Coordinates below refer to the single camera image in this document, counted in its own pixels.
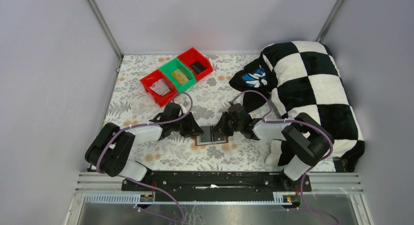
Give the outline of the silver card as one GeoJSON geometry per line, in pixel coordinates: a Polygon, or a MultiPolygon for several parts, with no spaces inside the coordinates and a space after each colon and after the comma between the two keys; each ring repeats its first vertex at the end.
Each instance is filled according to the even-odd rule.
{"type": "Polygon", "coordinates": [[[164,96],[171,91],[165,79],[155,81],[149,88],[159,96],[164,96]]]}

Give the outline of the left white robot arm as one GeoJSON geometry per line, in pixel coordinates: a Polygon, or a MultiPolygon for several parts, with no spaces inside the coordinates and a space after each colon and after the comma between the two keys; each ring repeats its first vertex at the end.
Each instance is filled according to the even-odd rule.
{"type": "Polygon", "coordinates": [[[84,158],[103,174],[140,182],[150,170],[130,157],[132,147],[163,140],[173,132],[178,132],[184,138],[203,134],[190,111],[184,112],[179,104],[170,102],[163,112],[147,123],[125,128],[114,123],[105,124],[84,158]]]}

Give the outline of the brown leather card holder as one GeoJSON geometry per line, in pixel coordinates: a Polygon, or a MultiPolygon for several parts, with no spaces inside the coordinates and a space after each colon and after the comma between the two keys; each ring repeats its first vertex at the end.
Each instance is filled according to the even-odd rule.
{"type": "Polygon", "coordinates": [[[213,132],[214,125],[201,126],[203,134],[194,138],[196,146],[214,145],[228,143],[228,137],[220,133],[213,132]]]}

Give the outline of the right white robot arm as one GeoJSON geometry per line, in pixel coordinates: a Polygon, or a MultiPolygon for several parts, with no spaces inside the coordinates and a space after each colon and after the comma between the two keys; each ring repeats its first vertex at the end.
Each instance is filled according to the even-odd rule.
{"type": "Polygon", "coordinates": [[[332,135],[306,113],[299,113],[293,119],[266,121],[253,118],[241,104],[236,103],[222,114],[212,129],[212,133],[227,137],[235,132],[250,140],[285,142],[294,156],[282,172],[292,181],[298,180],[333,150],[332,135]]]}

